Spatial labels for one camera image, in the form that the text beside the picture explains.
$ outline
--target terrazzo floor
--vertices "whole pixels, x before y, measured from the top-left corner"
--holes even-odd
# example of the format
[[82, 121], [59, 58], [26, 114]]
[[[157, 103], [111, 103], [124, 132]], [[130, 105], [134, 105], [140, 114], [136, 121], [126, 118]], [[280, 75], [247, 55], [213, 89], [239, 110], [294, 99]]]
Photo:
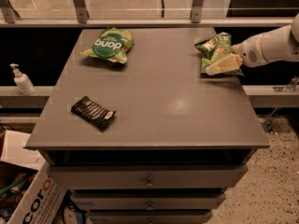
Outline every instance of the terrazzo floor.
[[[258, 117], [263, 125], [264, 115]], [[9, 124], [26, 133], [35, 126], [13, 119]], [[299, 109], [281, 110], [272, 127], [275, 133], [267, 133], [271, 147], [252, 156], [249, 171], [227, 189], [208, 224], [299, 223]]]

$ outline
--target metal post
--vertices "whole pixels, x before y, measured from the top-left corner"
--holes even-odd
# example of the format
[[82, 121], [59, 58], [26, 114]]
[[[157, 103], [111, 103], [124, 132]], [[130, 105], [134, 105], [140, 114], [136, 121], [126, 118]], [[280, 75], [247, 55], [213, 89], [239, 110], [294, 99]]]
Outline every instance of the metal post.
[[192, 2], [192, 12], [191, 12], [191, 21], [198, 23], [202, 18], [202, 9], [203, 9], [204, 0], [193, 0]]
[[15, 23], [19, 18], [18, 13], [12, 8], [9, 0], [0, 0], [0, 8], [6, 22]]
[[77, 21], [79, 23], [86, 23], [89, 19], [89, 14], [85, 5], [85, 0], [73, 0], [76, 8]]

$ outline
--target robotic hand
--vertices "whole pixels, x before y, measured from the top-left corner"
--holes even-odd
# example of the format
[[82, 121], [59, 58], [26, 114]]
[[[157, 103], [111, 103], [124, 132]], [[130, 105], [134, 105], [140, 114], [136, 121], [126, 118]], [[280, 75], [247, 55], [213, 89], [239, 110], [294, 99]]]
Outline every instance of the robotic hand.
[[299, 62], [299, 14], [292, 25], [254, 35], [231, 47], [243, 64], [256, 67], [276, 61]]

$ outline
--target white bottle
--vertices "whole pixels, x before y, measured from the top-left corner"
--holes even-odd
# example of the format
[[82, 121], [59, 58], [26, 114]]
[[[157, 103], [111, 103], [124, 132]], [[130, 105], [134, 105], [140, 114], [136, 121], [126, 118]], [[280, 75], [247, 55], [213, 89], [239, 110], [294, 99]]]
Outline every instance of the white bottle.
[[12, 63], [11, 68], [13, 69], [12, 72], [14, 73], [14, 81], [16, 85], [19, 87], [20, 91], [24, 95], [33, 94], [36, 91], [36, 88], [32, 84], [31, 80], [26, 74], [23, 74], [18, 68], [19, 65]]

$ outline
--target pump bottle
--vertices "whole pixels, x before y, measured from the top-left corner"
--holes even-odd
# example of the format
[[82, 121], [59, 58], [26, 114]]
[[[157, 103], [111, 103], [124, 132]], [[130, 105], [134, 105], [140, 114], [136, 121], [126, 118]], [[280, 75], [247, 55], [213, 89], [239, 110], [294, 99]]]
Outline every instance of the pump bottle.
[[14, 81], [16, 85], [19, 87], [21, 93], [23, 95], [30, 95], [36, 91], [36, 88], [32, 84], [31, 80], [26, 74], [23, 74], [18, 68], [19, 65], [12, 63], [10, 67], [13, 69], [12, 72], [14, 73]]

